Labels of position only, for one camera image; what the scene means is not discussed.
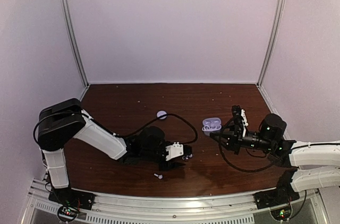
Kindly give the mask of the grey-purple earbud charging case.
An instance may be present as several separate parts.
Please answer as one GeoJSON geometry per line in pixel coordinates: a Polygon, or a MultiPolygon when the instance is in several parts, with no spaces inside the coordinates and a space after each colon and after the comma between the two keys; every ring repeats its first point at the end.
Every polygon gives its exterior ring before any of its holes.
{"type": "Polygon", "coordinates": [[[217,133],[222,128],[222,121],[218,117],[206,118],[202,121],[202,132],[209,136],[210,133],[217,133]]]}

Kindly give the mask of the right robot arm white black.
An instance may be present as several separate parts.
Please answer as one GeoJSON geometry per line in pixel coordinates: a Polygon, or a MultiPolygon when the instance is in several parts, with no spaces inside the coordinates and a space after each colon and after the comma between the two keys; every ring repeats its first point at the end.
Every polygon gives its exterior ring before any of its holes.
{"type": "Polygon", "coordinates": [[[287,123],[276,114],[268,114],[257,132],[249,131],[243,112],[234,112],[232,118],[211,132],[210,138],[218,143],[220,155],[231,168],[243,173],[259,173],[273,166],[286,168],[282,184],[273,190],[276,203],[284,203],[293,192],[339,186],[339,141],[303,142],[284,139],[287,123]],[[253,149],[263,152],[269,164],[257,169],[245,169],[231,163],[224,151],[239,154],[240,150],[253,149]]]}

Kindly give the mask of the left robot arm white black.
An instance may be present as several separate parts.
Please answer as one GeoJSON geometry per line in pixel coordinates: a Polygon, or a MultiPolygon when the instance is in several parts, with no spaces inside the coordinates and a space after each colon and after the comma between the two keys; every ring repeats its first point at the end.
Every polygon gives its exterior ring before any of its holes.
{"type": "Polygon", "coordinates": [[[126,136],[110,131],[85,111],[77,98],[43,109],[33,129],[33,139],[45,160],[52,191],[65,205],[77,199],[70,186],[64,155],[70,139],[83,141],[120,163],[151,161],[162,171],[182,166],[177,158],[192,157],[189,145],[166,141],[165,133],[156,126],[146,125],[126,136]]]}

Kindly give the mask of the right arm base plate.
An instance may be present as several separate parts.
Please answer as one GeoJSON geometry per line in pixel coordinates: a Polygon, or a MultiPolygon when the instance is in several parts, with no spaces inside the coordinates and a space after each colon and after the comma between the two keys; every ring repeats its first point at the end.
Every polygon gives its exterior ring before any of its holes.
{"type": "Polygon", "coordinates": [[[284,188],[275,188],[254,194],[257,209],[272,208],[274,206],[288,204],[299,198],[299,193],[284,188]]]}

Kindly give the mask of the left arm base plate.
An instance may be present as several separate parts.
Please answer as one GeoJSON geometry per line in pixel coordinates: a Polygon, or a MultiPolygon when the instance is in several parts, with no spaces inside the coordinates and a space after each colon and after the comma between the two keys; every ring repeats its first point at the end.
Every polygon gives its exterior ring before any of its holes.
{"type": "Polygon", "coordinates": [[[63,188],[52,190],[48,199],[65,206],[71,206],[75,209],[91,210],[95,195],[93,193],[78,191],[71,188],[63,188]]]}

